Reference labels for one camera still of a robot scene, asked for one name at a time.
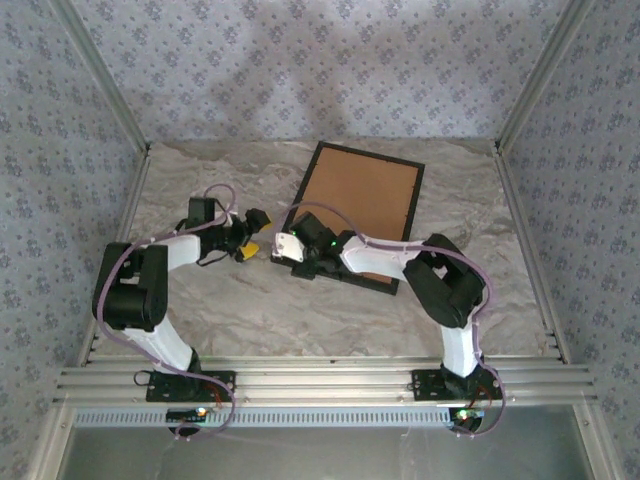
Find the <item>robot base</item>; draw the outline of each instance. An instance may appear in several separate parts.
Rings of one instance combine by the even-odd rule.
[[[413,370],[408,385],[416,402],[429,400],[500,400],[502,393],[491,372],[480,365],[466,378],[446,368],[440,370]]]

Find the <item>black mounting plate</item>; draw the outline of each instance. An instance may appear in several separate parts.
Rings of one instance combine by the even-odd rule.
[[[213,377],[227,384],[231,391],[236,390],[236,372],[231,370],[204,371],[202,375]],[[194,392],[191,388],[184,388],[185,377],[182,375],[168,375],[159,372],[152,372],[147,385],[147,402],[150,403],[179,403],[216,402],[216,392],[222,402],[230,402],[229,394],[225,389],[212,382],[200,381],[200,387]]]
[[[445,384],[442,370],[413,370],[408,388],[416,402],[429,400],[488,400],[483,387],[491,395],[491,400],[502,399],[500,388],[494,385],[495,378],[488,370],[479,369],[473,375],[473,386],[464,393],[454,393]]]

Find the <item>patterned wallpaper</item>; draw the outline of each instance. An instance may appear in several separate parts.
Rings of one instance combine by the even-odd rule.
[[[509,157],[572,357],[640,478],[640,4],[596,2]]]
[[[75,0],[152,141],[498,135],[566,0]]]
[[[45,0],[0,2],[0,478],[74,361],[135,162]]]

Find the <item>black frame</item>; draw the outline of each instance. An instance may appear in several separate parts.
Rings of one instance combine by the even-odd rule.
[[[415,215],[416,207],[418,205],[418,197],[420,196],[420,187],[422,186],[422,177],[424,176],[424,164],[321,141],[321,142],[318,142],[318,146],[316,147],[316,150],[313,153],[313,157],[311,158],[309,167],[307,168],[307,171],[305,172],[304,177],[302,178],[302,183],[300,184],[300,188],[298,189],[296,198],[293,200],[292,203],[299,203],[302,201],[304,192],[307,189],[307,185],[309,184],[309,181],[311,180],[311,175],[313,174],[313,170],[316,164],[318,163],[318,158],[320,158],[320,153],[324,148],[332,148],[334,150],[340,150],[346,153],[354,153],[356,155],[363,155],[363,156],[375,158],[378,160],[384,160],[386,162],[398,163],[400,165],[407,165],[407,166],[418,169],[418,174],[416,175],[416,183],[413,185],[413,194],[411,196],[411,202],[409,203],[409,212],[407,213],[407,219],[405,221],[404,230],[402,232],[402,241],[408,241],[409,236],[411,235],[411,227],[413,226],[413,217]],[[289,212],[284,222],[284,225],[282,226],[283,231],[286,231],[289,225],[291,225],[291,222],[293,221],[297,210],[298,209],[295,208]],[[271,257],[271,261],[274,263],[279,263],[281,265],[286,265],[288,267],[293,267],[296,263],[293,260],[290,260],[288,258],[276,258],[273,256]],[[395,295],[398,292],[398,285],[400,284],[400,281],[397,279],[393,279],[391,283],[384,283],[379,280],[374,280],[374,279],[363,277],[356,274],[347,274],[347,275],[340,274],[339,275],[337,273],[329,273],[329,272],[323,271],[323,272],[318,272],[318,275],[322,275],[323,277],[333,278],[334,280],[340,280],[352,285],[369,288],[371,290],[376,290],[378,292],[388,293],[390,295]]]

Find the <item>aluminum rail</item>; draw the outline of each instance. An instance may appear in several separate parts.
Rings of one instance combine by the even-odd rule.
[[[416,403],[411,371],[438,369],[433,358],[262,358],[203,359],[203,370],[237,372],[236,397],[243,407],[463,406],[466,401]],[[531,357],[489,357],[505,382],[512,406],[572,405],[596,399],[588,367]],[[94,360],[62,371],[54,402],[73,407],[140,405],[146,387],[134,373],[150,365],[137,357]],[[201,403],[158,403],[195,406]]]

